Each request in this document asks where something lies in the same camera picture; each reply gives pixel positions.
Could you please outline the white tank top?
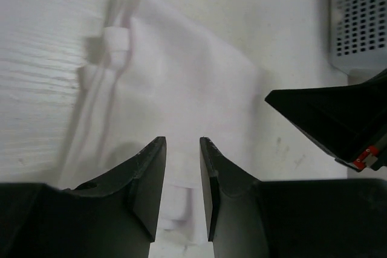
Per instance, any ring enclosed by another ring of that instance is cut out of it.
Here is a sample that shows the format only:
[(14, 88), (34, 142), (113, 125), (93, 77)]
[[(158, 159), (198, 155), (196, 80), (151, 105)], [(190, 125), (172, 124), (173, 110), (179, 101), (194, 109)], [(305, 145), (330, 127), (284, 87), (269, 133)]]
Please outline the white tank top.
[(252, 168), (260, 70), (161, 0), (113, 0), (102, 40), (99, 64), (79, 72), (85, 98), (58, 186), (93, 179), (164, 136), (158, 226), (205, 243), (199, 140)]

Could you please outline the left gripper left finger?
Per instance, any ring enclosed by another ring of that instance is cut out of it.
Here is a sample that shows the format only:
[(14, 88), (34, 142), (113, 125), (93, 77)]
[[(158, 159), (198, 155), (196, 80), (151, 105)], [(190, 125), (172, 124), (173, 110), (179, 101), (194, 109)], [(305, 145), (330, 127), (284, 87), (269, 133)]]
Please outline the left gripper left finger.
[(2, 257), (148, 257), (155, 240), (166, 139), (75, 189), (1, 184)]

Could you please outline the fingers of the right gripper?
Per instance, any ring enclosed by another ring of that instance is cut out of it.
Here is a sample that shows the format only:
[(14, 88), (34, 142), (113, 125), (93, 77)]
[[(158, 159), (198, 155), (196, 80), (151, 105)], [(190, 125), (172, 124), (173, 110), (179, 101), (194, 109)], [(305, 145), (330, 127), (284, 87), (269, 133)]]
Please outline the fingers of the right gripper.
[(339, 164), (386, 166), (386, 71), (357, 85), (273, 90), (265, 101)]

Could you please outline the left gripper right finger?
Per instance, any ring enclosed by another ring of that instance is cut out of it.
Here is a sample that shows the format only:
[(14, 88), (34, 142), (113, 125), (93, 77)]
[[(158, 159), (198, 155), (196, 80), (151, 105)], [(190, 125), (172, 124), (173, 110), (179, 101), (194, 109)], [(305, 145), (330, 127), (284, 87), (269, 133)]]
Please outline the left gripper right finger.
[(216, 257), (385, 257), (386, 182), (260, 181), (200, 139)]

